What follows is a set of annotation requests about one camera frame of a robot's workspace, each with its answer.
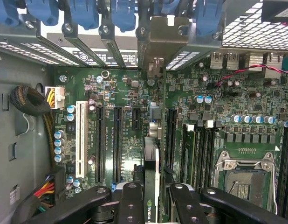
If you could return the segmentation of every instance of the motherboard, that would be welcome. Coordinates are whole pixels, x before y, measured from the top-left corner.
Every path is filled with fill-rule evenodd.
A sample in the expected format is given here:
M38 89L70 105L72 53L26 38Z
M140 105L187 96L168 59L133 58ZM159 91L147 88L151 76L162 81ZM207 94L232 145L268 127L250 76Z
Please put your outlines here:
M55 161L66 168L66 198L135 181L149 136L176 182L198 193L217 187L276 212L288 74L227 77L231 70L199 65L159 79L137 70L55 68L65 96L55 111Z

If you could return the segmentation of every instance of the white power connector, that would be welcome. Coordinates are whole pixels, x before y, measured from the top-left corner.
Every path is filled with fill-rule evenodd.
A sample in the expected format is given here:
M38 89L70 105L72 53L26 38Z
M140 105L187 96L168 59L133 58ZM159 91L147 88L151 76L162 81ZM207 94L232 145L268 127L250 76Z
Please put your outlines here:
M45 88L45 95L47 95L47 92L51 89L54 89L54 103L51 106L51 109L57 110L64 108L64 87L55 87L55 86L46 86Z

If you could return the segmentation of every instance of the white pci slot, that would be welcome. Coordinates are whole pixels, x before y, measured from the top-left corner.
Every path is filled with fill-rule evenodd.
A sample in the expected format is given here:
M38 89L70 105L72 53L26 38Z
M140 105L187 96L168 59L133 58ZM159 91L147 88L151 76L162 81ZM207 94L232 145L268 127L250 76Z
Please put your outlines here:
M88 102L75 103L75 176L84 178L87 174Z

